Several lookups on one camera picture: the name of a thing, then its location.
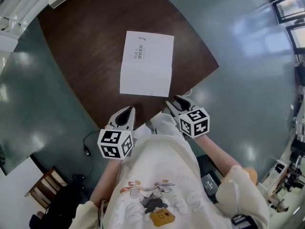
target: person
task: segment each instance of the person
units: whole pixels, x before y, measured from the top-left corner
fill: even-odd
[[[37,211],[36,215],[32,215],[29,222],[30,229],[41,229],[41,225],[42,225],[41,220],[43,216],[44,213],[42,211]]]
[[[268,202],[272,203],[270,206],[273,208],[277,213],[287,212],[289,207],[285,207],[284,205],[285,199],[280,199],[277,194],[274,194],[272,197],[269,198]]]
[[[131,156],[108,161],[70,229],[99,224],[110,229],[268,228],[267,204],[234,158],[206,135],[194,139],[224,176],[216,193],[218,203],[213,204],[201,183],[196,157],[172,116],[159,113],[151,123],[157,135],[143,126]],[[100,216],[105,201],[109,203]]]

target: white wall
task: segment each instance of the white wall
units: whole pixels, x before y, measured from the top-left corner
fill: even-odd
[[[0,50],[13,52],[18,44],[19,36],[0,31]]]
[[[0,180],[0,228],[29,228],[32,214],[43,211],[41,205],[24,195],[42,177],[31,158],[28,158]]]
[[[285,207],[289,207],[289,210],[287,212],[277,213],[274,209],[269,207],[270,212],[270,229],[280,229],[285,223],[288,223],[291,219],[293,212],[299,207],[302,206],[305,198],[305,188],[301,190],[301,192],[296,195],[293,193],[286,193],[283,197],[285,199],[284,205]]]
[[[0,169],[0,180],[2,180],[3,178],[5,178],[5,174],[2,169]]]
[[[303,203],[300,209],[290,217],[290,219],[284,224],[281,229],[298,229],[302,225],[304,229],[305,223],[302,221],[305,216],[305,203]]]

